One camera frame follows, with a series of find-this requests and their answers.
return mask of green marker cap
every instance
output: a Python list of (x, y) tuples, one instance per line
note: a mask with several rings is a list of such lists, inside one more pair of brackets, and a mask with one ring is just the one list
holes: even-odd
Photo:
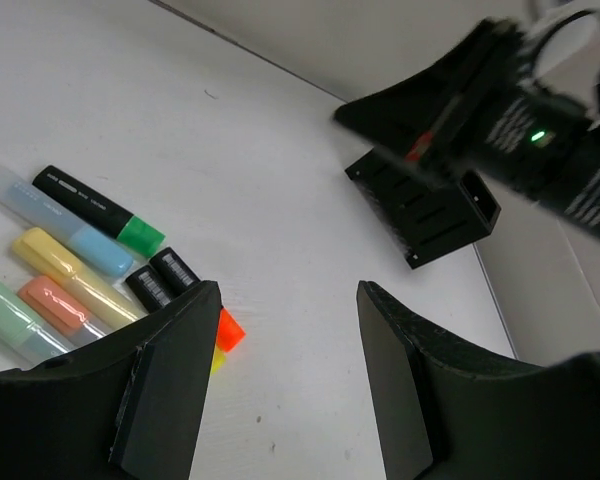
[(135, 215), (131, 217), (116, 237), (116, 240), (120, 243), (147, 258), (151, 258), (156, 254), (164, 239), (163, 233), (160, 233)]
[(0, 283), (0, 340), (17, 350), (42, 324), (36, 312)]

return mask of mint green highlighter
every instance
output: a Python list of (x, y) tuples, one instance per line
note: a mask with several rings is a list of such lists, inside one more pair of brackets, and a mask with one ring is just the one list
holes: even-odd
[(34, 365), (74, 348), (1, 282), (0, 340)]

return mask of black plastic bracket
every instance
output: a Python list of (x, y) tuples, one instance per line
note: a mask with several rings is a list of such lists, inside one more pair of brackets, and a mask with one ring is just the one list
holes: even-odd
[(95, 343), (0, 372), (0, 478), (188, 479), (220, 305), (202, 282)]
[(474, 345), (360, 282), (387, 480), (600, 480), (600, 353), (543, 368)]
[(372, 150), (346, 170), (417, 268), (491, 234), (500, 205), (482, 179), (467, 172), (432, 189)]

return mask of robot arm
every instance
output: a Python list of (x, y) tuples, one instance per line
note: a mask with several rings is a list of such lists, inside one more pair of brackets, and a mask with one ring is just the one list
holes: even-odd
[(540, 54), (578, 11), (534, 39), (482, 21), (416, 76), (340, 107), (335, 120), (388, 161), (440, 188), (476, 169), (600, 240), (599, 118), (535, 75)]

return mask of yellow highlighter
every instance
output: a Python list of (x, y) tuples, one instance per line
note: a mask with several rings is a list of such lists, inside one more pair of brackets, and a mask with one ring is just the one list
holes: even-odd
[(11, 248), (114, 330), (147, 315), (40, 228), (25, 232)]
[(216, 373), (226, 361), (227, 357), (224, 356), (222, 350), (220, 350), (218, 347), (214, 347), (213, 360), (211, 361), (211, 374), (213, 375), (214, 373)]

